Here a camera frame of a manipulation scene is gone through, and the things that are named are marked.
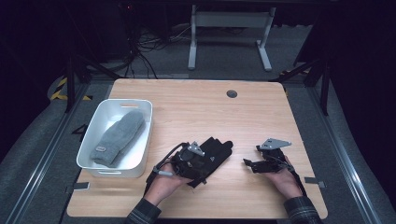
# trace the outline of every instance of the human arm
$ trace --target human arm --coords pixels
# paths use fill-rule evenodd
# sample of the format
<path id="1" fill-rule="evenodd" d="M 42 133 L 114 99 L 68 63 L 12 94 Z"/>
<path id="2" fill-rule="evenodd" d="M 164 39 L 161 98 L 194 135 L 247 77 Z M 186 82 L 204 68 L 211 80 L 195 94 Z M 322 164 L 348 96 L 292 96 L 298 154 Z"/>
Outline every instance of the human arm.
<path id="1" fill-rule="evenodd" d="M 173 173 L 170 163 L 166 163 L 161 170 Z M 169 197 L 178 187 L 189 182 L 191 182 L 190 179 L 175 174 L 171 176 L 157 175 L 144 197 L 128 215 L 124 223 L 154 223 L 161 213 L 161 210 L 157 207 L 160 202 Z"/>
<path id="2" fill-rule="evenodd" d="M 294 175 L 288 169 L 284 168 L 277 173 L 264 173 L 264 175 L 285 196 L 286 201 L 283 205 L 292 224 L 322 223 L 315 206 L 302 194 Z"/>

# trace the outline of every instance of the person's left hand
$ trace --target person's left hand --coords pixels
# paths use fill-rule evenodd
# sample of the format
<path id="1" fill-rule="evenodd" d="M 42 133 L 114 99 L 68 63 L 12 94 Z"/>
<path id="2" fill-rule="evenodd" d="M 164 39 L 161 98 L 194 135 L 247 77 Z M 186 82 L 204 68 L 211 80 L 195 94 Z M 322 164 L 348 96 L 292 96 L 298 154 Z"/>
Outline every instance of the person's left hand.
<path id="1" fill-rule="evenodd" d="M 170 163 L 166 163 L 161 170 L 171 172 L 173 175 L 157 175 L 152 181 L 144 198 L 155 206 L 160 204 L 163 199 L 169 197 L 178 187 L 192 181 L 176 175 Z"/>

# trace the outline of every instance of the white plastic bin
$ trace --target white plastic bin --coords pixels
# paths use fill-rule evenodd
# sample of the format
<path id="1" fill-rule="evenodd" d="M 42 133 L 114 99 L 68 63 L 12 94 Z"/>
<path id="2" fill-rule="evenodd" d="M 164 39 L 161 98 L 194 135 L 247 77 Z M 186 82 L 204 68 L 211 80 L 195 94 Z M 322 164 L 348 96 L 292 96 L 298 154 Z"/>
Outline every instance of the white plastic bin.
<path id="1" fill-rule="evenodd" d="M 95 163 L 90 154 L 101 140 L 105 131 L 124 115 L 138 109 L 143 113 L 145 127 L 136 139 L 129 143 L 115 168 L 108 168 Z M 96 108 L 90 125 L 82 140 L 77 155 L 77 164 L 93 176 L 102 177 L 139 177 L 146 167 L 151 134 L 152 104 L 147 100 L 139 99 L 108 99 Z"/>

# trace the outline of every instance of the person's hand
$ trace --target person's hand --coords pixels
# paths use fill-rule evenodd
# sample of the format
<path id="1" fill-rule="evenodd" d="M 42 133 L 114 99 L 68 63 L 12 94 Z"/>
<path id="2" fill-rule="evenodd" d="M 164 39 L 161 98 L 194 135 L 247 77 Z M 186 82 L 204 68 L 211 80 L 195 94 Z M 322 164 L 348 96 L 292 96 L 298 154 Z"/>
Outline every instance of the person's hand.
<path id="1" fill-rule="evenodd" d="M 277 173 L 264 173 L 264 175 L 273 182 L 276 188 L 286 197 L 286 199 L 303 196 L 294 175 L 287 168 L 284 168 Z"/>
<path id="2" fill-rule="evenodd" d="M 144 198 L 157 206 L 160 202 L 169 197 L 178 187 L 191 182 L 191 179 L 175 175 L 172 165 L 166 163 L 161 170 L 171 172 L 173 175 L 157 175 L 151 183 Z"/>

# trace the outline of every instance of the person's right hand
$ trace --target person's right hand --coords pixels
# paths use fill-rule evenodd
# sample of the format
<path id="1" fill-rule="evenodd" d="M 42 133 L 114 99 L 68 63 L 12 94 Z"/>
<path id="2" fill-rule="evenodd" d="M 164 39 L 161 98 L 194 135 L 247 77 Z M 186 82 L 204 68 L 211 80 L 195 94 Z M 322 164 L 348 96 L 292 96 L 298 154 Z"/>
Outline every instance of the person's right hand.
<path id="1" fill-rule="evenodd" d="M 276 188 L 286 197 L 286 199 L 303 196 L 294 175 L 287 168 L 284 168 L 277 173 L 264 173 L 264 175 L 273 182 Z"/>

